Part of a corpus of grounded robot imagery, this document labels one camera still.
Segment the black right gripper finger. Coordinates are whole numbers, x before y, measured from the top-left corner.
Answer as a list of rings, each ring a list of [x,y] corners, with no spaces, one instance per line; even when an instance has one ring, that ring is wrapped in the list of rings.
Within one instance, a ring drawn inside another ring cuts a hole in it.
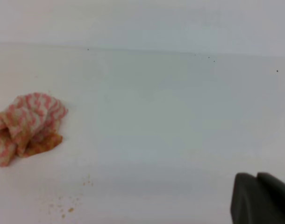
[[[285,224],[285,183],[264,172],[236,174],[230,213],[234,224]]]

